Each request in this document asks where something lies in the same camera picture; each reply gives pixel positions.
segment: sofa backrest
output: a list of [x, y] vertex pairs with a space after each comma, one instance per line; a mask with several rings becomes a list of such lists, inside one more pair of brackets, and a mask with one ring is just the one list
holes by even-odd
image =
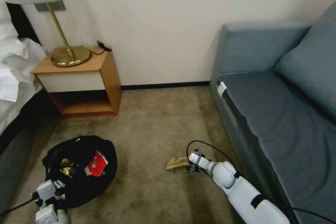
[[280, 59], [275, 71], [336, 118], [336, 2]]

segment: sofa cushion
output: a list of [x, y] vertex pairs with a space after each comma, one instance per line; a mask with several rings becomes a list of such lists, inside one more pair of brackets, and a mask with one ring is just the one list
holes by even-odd
[[336, 2], [275, 70], [336, 118]]
[[[219, 75], [293, 207], [336, 219], [336, 123], [275, 72]], [[296, 212], [301, 223], [320, 223]]]

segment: bed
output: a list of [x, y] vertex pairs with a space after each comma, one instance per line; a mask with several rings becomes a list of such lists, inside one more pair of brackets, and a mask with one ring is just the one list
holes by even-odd
[[45, 57], [21, 6], [0, 0], [0, 212], [25, 170], [41, 118], [38, 108], [47, 102], [30, 73]]

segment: wooden nightstand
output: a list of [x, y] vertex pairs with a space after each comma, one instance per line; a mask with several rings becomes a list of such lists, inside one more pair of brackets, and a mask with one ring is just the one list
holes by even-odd
[[[100, 47], [89, 48], [102, 51]], [[92, 54], [87, 62], [64, 68], [54, 66], [47, 56], [32, 73], [63, 118], [118, 114], [121, 87], [112, 52]]]

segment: lamp base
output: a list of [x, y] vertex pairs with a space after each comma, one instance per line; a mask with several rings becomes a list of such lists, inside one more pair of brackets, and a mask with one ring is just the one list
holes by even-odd
[[87, 61], [91, 57], [91, 51], [86, 47], [71, 47], [75, 60], [70, 59], [66, 49], [58, 48], [51, 55], [51, 62], [59, 67], [72, 67]]

